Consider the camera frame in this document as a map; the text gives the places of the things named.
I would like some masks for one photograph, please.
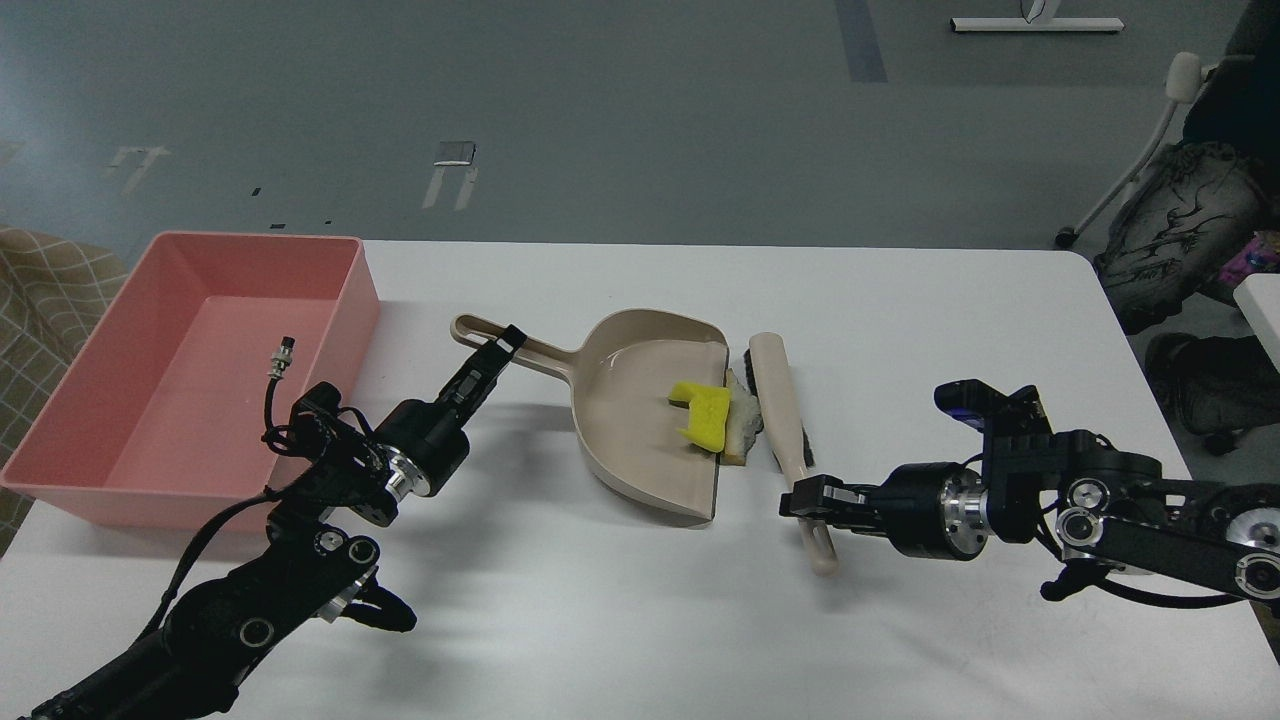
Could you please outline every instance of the white table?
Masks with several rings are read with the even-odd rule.
[[[575,347],[611,311],[717,324],[741,369],[781,333],[818,469],[881,482],[963,460],[980,438],[932,404],[975,377],[1036,383],[1056,429],[1088,428],[1185,478],[1085,261],[1070,254],[867,249],[369,243],[383,315],[351,398],[371,419],[434,396],[468,352],[462,311]],[[511,368],[468,427],[472,455],[378,530],[380,579],[419,612],[393,635],[312,620],[242,687],[278,717],[1265,717],[1280,691],[1251,611],[1139,607],[1097,591],[1039,598],[1038,546],[969,564],[835,533],[814,577],[767,445],[723,468],[714,521],[614,495],[582,462],[564,386]],[[186,542],[37,505],[0,561],[0,716],[27,712],[128,644]],[[211,548],[187,587],[262,541]],[[1197,592],[1158,578],[1134,584]]]
[[[1254,273],[1235,288],[1235,304],[1271,361],[1280,366],[1280,275]]]

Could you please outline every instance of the checkered fabric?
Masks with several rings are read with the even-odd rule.
[[[101,247],[0,225],[0,465],[127,275]],[[0,488],[0,555],[29,509],[31,498]]]

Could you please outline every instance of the dustpan handle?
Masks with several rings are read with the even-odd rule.
[[[458,315],[449,325],[449,334],[453,336],[453,340],[467,347],[480,347],[484,342],[502,334],[503,329],[506,328],[498,323],[476,315]],[[561,350],[554,345],[530,337],[516,351],[516,356],[511,361],[530,370],[538,370],[544,375],[572,383],[573,361],[576,357],[577,354],[575,352]]]
[[[769,438],[773,456],[787,479],[787,489],[796,480],[812,473],[804,461],[804,425],[800,421],[800,404],[791,382],[791,364],[782,338],[774,333],[759,333],[750,340],[751,377],[760,397],[760,415],[764,416],[764,436]],[[800,538],[804,541],[809,566],[818,575],[831,575],[840,569],[831,530],[822,520],[800,518]]]

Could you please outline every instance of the bread slice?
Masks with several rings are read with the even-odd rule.
[[[746,465],[746,454],[755,445],[755,436],[764,429],[760,401],[742,383],[733,370],[724,370],[724,387],[732,393],[728,401],[728,420],[724,423],[723,465]]]

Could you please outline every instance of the chair wheel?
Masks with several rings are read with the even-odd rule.
[[[1213,433],[1203,441],[1204,450],[1215,457],[1221,457],[1236,450],[1235,433]]]
[[[1075,241],[1080,240],[1080,234],[1075,232],[1074,228],[1062,228],[1057,231],[1057,236],[1053,238],[1053,245],[1066,250],[1075,245]]]

